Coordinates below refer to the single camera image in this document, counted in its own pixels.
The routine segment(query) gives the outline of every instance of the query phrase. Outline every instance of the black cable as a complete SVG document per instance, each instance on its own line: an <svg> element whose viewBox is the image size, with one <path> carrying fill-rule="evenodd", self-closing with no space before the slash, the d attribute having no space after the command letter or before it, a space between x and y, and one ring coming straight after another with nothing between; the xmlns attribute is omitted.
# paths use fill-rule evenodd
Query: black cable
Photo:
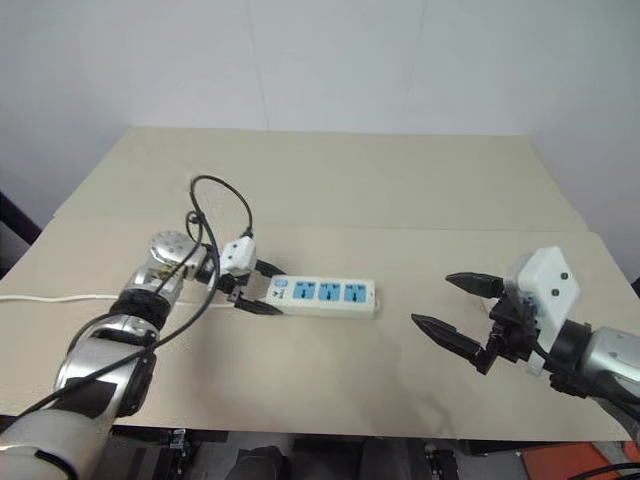
<svg viewBox="0 0 640 480"><path fill-rule="evenodd" d="M605 400L611 402L614 406L620 409L622 412L633 418L636 422L640 422L640 412L636 412L627 404L624 403L623 400L620 400L616 396L610 394L606 390L600 388L595 382L589 380L587 377L582 375L580 372L573 370L567 367L565 364L559 362L555 358L553 358L549 353L547 353L542 346L536 340L533 343L533 351L540 355L545 362L551 365L554 369L561 371L568 378L573 379L580 383L583 387L587 389L587 392L594 392L595 395L599 398L604 398Z"/></svg>
<svg viewBox="0 0 640 480"><path fill-rule="evenodd" d="M189 215L187 215L184 218L184 229L187 232L187 235L189 235L189 238L195 242L196 239L193 238L193 233L191 233L191 223L191 219L189 218Z"/></svg>
<svg viewBox="0 0 640 480"><path fill-rule="evenodd" d="M585 480L590 477L595 477L596 475L601 475L603 473L609 472L617 472L620 470L629 470L631 468L640 468L640 463L638 462L628 462L628 463L614 463L612 465L606 465L600 468L594 468L593 470L589 470L587 472L579 473L578 475L574 475L570 477L569 480ZM627 475L621 478L637 478Z"/></svg>
<svg viewBox="0 0 640 480"><path fill-rule="evenodd" d="M240 194L240 192L238 192L238 190L236 190L232 185L228 184L227 182L225 182L221 178L214 177L213 175L198 175L197 177L194 177L191 180L191 184L189 186L189 197L191 198L191 203L193 204L193 208L199 214L204 215L204 212L202 211L202 208L200 208L200 205L198 204L198 200L196 199L196 194L195 194L196 185L201 180L210 180L212 182L219 183L220 185L222 185L222 186L226 187L227 189L231 190L236 195L236 197L238 197L238 199L244 205L244 208L247 210L247 215L249 217L249 226L244 231L242 236L253 237L253 213L251 213L251 207L249 207L249 204L244 199L244 197ZM209 237L211 237L213 235L213 233L210 232L210 231L207 231L207 234L209 235Z"/></svg>
<svg viewBox="0 0 640 480"><path fill-rule="evenodd" d="M186 221L187 224L189 223L189 217L191 217L192 215L198 215L194 210L191 210L189 213L187 213ZM169 273L169 275L167 275L164 280L162 280L162 282L160 282L160 285L158 285L158 287L155 289L154 293L160 293L162 291L162 289L164 288L164 286L167 284L167 282L169 280L171 280L171 278L178 273L178 271L184 266L185 263L187 263L187 261L193 257L193 255L198 251L198 248L200 248L200 246L202 245L202 222L197 222L198 223L198 239L194 240L196 243L193 246L193 248L191 249L191 251L189 252L189 254L184 257L180 263L178 263L178 265L176 265L175 267L173 267L173 270L171 270L171 272Z"/></svg>
<svg viewBox="0 0 640 480"><path fill-rule="evenodd" d="M78 340L80 340L80 337L82 336L82 334L86 332L89 327L95 325L100 320L104 320L105 318L113 317L115 315L116 315L115 313L103 313L102 315L99 315L96 318L92 318L87 323L85 323L71 339L71 342L69 343L69 348L67 349L67 353L73 350L73 347L76 346L76 343L78 343Z"/></svg>
<svg viewBox="0 0 640 480"><path fill-rule="evenodd" d="M47 395L45 398L43 398L42 400L36 402L35 404L33 404L32 406L30 406L29 408L27 408L24 412L22 412L20 415L18 415L18 417L16 417L16 420L20 417L24 417L25 415L28 415L29 413L35 412L37 410L40 410L41 408L46 407L47 405L49 405L51 402L58 400L66 395L69 395L83 387L85 387L86 385L90 384L91 382L93 382L94 380L98 379L99 377L112 372L113 370L120 368L123 365L126 365L127 363L136 360L138 358L144 357L145 355L150 354L151 352L153 352L156 348L161 347L162 345L165 345L166 343L170 342L171 340L173 340L175 337L177 337L178 335L180 335L182 332L184 332L185 330L187 330L191 325L193 325L196 320L198 320L202 314L206 311L206 309L209 307L209 305L211 304L211 302L213 301L213 298L216 294L216 289L218 286L218 282L220 281L220 252L218 250L218 244L216 243L216 239L215 236L213 234L213 230L211 229L211 225L209 225L209 222L207 221L204 213L202 212L202 209L200 208L200 205L198 204L196 198L195 198L195 192L194 192L194 186L195 186L195 180L192 180L191 182L191 188L190 188L190 192L189 192L189 196L191 197L192 203L193 203L193 207L195 209L195 215L194 218L197 219L197 223L199 224L199 228L202 229L202 227L204 227L204 229L207 232L207 235L209 237L209 241L211 242L211 256L212 256L212 260L213 260L213 264L214 264L214 280L213 280L213 284L212 284L212 288L209 291L209 294L207 295L207 297L205 298L204 302L202 303L202 305L200 306L200 308L198 308L198 310L191 316L191 318L189 320L187 320L181 327L179 327L178 329L176 329L175 331L173 331L172 333L170 333L169 335L167 335L165 338L163 338L162 340L159 340L157 342L152 343L151 345L138 350L137 352L131 354L131 355L127 355L126 357L118 360L117 362L114 362L110 365L107 365L106 367L101 368L100 370L96 370L95 372L83 377L82 379L78 380L77 382L74 382L73 384L70 385L66 385L58 390L56 390L55 392L51 393L50 395ZM235 188L231 187L229 184L227 184L226 182L222 182L220 181L219 183L222 183L222 185L227 186L231 191L233 191L234 193L236 193L239 198L241 198L241 200L243 201L243 203L246 204L246 202L244 201L244 198L242 198L242 196L235 190ZM252 221L252 217L250 214L250 209L248 208L247 205L247 211L249 212L249 219L250 219L250 227L251 227L251 221Z"/></svg>

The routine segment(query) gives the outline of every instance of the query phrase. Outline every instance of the electrical outlet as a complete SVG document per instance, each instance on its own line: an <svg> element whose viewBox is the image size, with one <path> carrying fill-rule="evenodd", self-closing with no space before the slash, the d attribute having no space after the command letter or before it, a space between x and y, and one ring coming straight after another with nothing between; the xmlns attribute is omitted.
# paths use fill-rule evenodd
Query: electrical outlet
<svg viewBox="0 0 640 480"><path fill-rule="evenodd" d="M344 289L344 301L364 303L367 299L367 287L362 284L347 285Z"/></svg>
<svg viewBox="0 0 640 480"><path fill-rule="evenodd" d="M340 300L339 283L321 283L318 300L323 302L337 302Z"/></svg>
<svg viewBox="0 0 640 480"><path fill-rule="evenodd" d="M315 282L296 282L296 287L293 290L293 298L312 300L315 291Z"/></svg>
<svg viewBox="0 0 640 480"><path fill-rule="evenodd" d="M261 299L287 315L372 319L377 310L373 280L275 275Z"/></svg>

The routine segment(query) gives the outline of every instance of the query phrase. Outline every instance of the white wall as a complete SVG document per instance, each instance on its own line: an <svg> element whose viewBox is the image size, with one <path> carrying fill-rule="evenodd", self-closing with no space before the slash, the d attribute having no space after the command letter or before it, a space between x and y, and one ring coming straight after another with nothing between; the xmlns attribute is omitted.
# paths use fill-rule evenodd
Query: white wall
<svg viewBox="0 0 640 480"><path fill-rule="evenodd" d="M639 47L637 0L0 0L0 189L45 224L128 124L528 134L635 278Z"/></svg>

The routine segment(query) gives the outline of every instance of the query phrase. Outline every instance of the silver robot arm segment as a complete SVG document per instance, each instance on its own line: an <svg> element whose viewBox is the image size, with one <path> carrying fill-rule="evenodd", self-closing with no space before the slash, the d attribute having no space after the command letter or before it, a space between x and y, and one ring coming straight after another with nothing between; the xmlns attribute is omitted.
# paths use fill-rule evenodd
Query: silver robot arm segment
<svg viewBox="0 0 640 480"><path fill-rule="evenodd" d="M108 314L86 324L72 340L55 381L58 390L154 343L175 305L184 280L193 280L208 259L178 232L162 232L151 255L122 290ZM19 417L0 436L0 477L82 479L93 471L111 426L142 406L156 357L129 362L46 408Z"/></svg>

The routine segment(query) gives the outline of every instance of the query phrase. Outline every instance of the orange object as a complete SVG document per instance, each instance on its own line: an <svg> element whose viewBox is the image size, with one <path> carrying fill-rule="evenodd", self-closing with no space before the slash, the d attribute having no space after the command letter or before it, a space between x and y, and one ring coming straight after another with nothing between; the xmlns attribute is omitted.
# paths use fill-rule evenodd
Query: orange object
<svg viewBox="0 0 640 480"><path fill-rule="evenodd" d="M625 442L624 454L630 462L640 462L640 448L634 442Z"/></svg>
<svg viewBox="0 0 640 480"><path fill-rule="evenodd" d="M591 443L570 443L553 447L530 448L522 459L531 480L567 480L579 473L609 465ZM618 478L615 472L594 477L597 480Z"/></svg>

